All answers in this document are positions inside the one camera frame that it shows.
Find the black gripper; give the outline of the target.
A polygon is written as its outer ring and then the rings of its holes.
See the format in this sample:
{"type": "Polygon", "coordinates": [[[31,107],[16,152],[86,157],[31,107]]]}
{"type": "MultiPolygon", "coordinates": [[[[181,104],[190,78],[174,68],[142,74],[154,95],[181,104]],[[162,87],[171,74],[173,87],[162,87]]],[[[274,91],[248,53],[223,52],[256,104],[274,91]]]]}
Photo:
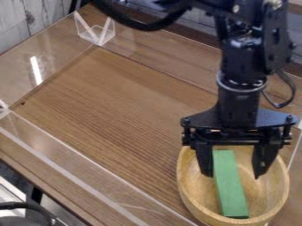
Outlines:
{"type": "Polygon", "coordinates": [[[254,146],[252,164],[256,178],[268,173],[280,149],[290,144],[297,117],[260,107],[260,94],[268,82],[234,83],[219,80],[217,104],[206,111],[183,117],[182,145],[197,150],[205,176],[214,176],[213,146],[254,146]]]}

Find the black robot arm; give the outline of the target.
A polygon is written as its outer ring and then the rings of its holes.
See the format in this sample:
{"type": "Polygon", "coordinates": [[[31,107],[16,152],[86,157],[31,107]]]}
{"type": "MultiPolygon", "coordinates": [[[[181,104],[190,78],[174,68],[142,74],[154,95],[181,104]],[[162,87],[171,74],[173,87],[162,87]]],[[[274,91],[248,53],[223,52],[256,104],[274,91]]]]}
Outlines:
{"type": "Polygon", "coordinates": [[[288,31],[288,0],[159,0],[171,12],[197,7],[215,18],[222,62],[217,74],[215,106],[183,117],[183,144],[197,152],[199,170],[214,176],[215,146],[252,146],[256,176],[262,176],[290,143],[297,116],[260,107],[266,96],[268,77],[277,74],[296,89],[284,71],[296,43],[288,31]]]}

